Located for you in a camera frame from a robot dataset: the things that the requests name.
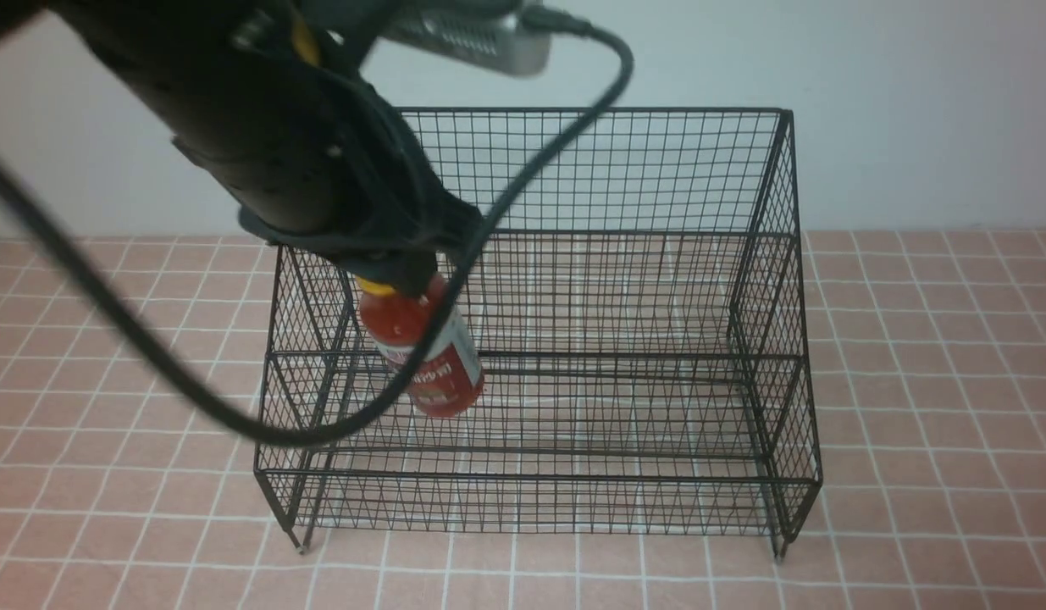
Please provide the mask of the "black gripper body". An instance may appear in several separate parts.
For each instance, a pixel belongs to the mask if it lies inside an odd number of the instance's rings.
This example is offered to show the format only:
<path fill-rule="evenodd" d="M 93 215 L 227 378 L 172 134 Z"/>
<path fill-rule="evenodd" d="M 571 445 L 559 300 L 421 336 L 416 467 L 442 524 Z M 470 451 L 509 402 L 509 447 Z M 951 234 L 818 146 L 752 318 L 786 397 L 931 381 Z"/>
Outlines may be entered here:
<path fill-rule="evenodd" d="M 420 251 L 444 189 L 397 109 L 289 1 L 55 1 L 94 58 L 235 197 L 251 232 L 322 253 Z"/>

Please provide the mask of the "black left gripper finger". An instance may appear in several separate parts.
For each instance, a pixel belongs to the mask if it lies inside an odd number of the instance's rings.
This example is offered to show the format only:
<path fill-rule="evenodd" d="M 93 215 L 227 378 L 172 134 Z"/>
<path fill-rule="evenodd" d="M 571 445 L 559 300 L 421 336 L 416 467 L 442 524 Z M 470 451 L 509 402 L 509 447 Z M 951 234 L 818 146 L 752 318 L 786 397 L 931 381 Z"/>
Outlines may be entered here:
<path fill-rule="evenodd" d="M 464 255 L 484 223 L 475 205 L 450 191 L 433 195 L 429 245 L 446 255 Z"/>

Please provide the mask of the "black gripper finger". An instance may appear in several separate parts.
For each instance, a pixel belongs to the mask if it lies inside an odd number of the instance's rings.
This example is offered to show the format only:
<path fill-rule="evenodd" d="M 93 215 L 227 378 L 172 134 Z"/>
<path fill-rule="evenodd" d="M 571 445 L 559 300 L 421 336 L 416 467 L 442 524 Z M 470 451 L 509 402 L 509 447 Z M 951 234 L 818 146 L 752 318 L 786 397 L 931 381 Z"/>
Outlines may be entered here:
<path fill-rule="evenodd" d="M 353 277 L 353 283 L 371 283 L 404 297 L 420 297 L 439 274 L 437 255 L 424 250 L 356 250 L 332 253 L 332 263 Z"/>

